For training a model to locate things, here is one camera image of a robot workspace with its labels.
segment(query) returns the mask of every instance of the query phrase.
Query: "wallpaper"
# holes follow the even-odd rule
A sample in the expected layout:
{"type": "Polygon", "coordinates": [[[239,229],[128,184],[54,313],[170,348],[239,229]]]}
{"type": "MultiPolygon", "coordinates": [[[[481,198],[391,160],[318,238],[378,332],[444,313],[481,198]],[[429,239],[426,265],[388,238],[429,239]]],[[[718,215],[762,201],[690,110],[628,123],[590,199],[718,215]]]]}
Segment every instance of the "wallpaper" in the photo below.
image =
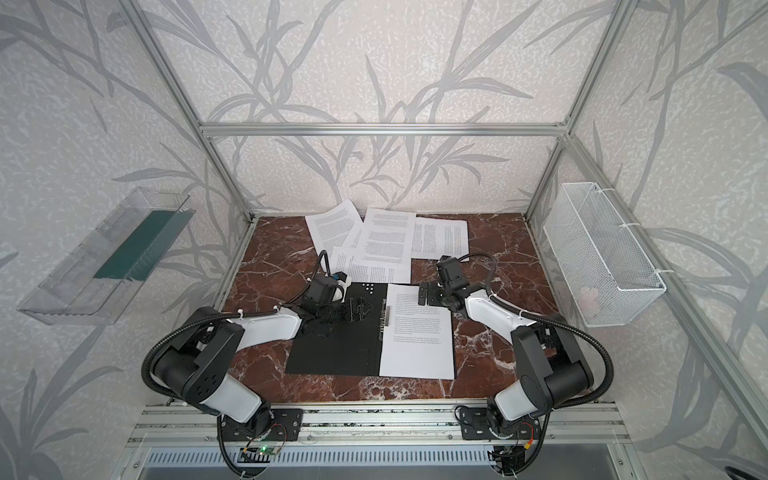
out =
{"type": "Polygon", "coordinates": [[[141,0],[200,118],[565,118],[613,1],[141,0]]]}
{"type": "Polygon", "coordinates": [[[768,395],[767,14],[635,12],[577,133],[768,395]]]}
{"type": "Polygon", "coordinates": [[[245,223],[116,4],[0,2],[0,476],[107,478],[163,401],[144,353],[212,300],[245,223]],[[113,326],[16,308],[135,187],[184,192],[185,231],[113,326]]]}
{"type": "MultiPolygon", "coordinates": [[[[561,312],[584,328],[543,231],[559,185],[578,181],[586,178],[565,155],[531,217],[531,229],[561,312]]],[[[720,480],[726,465],[768,476],[768,454],[688,343],[663,296],[625,326],[586,330],[611,354],[614,382],[602,398],[619,405],[648,478],[720,480]]],[[[600,356],[586,343],[581,348],[600,382],[600,356]]]]}
{"type": "Polygon", "coordinates": [[[280,214],[322,212],[346,198],[361,211],[522,212],[554,145],[550,137],[218,140],[252,210],[280,214]]]}

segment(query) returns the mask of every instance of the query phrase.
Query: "red brown marble surface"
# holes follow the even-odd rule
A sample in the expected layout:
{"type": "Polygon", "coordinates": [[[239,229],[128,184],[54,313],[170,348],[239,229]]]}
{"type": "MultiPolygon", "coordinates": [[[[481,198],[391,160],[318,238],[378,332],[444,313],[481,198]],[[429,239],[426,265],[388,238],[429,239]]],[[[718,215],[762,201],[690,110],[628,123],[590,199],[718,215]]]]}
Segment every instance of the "red brown marble surface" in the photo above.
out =
{"type": "MultiPolygon", "coordinates": [[[[526,310],[555,311],[544,271],[520,214],[439,215],[467,220],[469,250],[496,255],[494,291],[526,310]]],[[[226,311],[268,310],[304,287],[316,261],[303,217],[262,217],[250,241],[226,311]]],[[[435,279],[435,261],[412,260],[412,283],[435,279]]],[[[486,259],[464,264],[472,282],[484,282],[486,259]]],[[[271,342],[238,352],[230,374],[271,402],[332,402],[368,399],[485,398],[515,380],[511,346],[481,323],[454,315],[456,379],[291,375],[285,365],[292,341],[271,342]]]]}

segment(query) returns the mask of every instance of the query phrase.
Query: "robotic arm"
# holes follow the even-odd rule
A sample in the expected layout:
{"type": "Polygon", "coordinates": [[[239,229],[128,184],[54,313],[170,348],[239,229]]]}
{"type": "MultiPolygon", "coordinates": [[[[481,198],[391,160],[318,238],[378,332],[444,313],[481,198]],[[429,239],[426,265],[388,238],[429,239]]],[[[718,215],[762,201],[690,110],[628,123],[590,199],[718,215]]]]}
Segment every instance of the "robotic arm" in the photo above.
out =
{"type": "MultiPolygon", "coordinates": [[[[495,259],[485,288],[469,283],[460,260],[463,258],[443,257],[437,263],[439,281],[419,285],[419,303],[444,306],[483,323],[514,347],[518,380],[488,399],[482,420],[495,437],[510,438],[526,418],[591,402],[605,393],[613,379],[613,366],[597,340],[569,326],[559,315],[544,317],[499,299],[490,289],[495,259]],[[576,336],[603,356],[606,375],[593,392],[573,398],[594,381],[576,336]],[[554,355],[547,357],[546,349],[554,350],[554,355]]],[[[266,313],[219,313],[201,307],[150,350],[142,364],[142,378],[154,391],[182,399],[202,412],[226,415],[239,424],[246,437],[261,438],[273,425],[270,404],[227,373],[234,354],[248,346],[292,339],[302,322],[317,320],[329,307],[340,306],[344,280],[343,273],[315,275],[298,302],[266,313]]]]}

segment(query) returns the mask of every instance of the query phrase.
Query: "mesh basket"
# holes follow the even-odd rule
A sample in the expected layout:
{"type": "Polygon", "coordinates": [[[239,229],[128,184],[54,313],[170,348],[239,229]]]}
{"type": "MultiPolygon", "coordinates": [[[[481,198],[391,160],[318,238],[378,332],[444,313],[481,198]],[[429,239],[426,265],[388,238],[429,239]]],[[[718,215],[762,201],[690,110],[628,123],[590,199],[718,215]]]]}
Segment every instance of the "mesh basket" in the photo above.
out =
{"type": "Polygon", "coordinates": [[[595,183],[562,184],[544,232],[588,326],[625,325],[667,290],[595,183]]]}

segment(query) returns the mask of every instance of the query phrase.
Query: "transparent plastic bin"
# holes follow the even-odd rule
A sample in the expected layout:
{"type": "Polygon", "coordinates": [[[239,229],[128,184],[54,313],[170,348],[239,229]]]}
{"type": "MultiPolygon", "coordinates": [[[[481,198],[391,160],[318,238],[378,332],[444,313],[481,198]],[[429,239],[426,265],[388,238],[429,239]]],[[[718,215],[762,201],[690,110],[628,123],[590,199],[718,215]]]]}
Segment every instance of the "transparent plastic bin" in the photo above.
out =
{"type": "Polygon", "coordinates": [[[595,183],[562,184],[544,232],[588,326],[626,325],[667,290],[595,183]]]}
{"type": "Polygon", "coordinates": [[[189,222],[186,194],[137,188],[19,305],[49,325],[111,325],[189,222]]]}

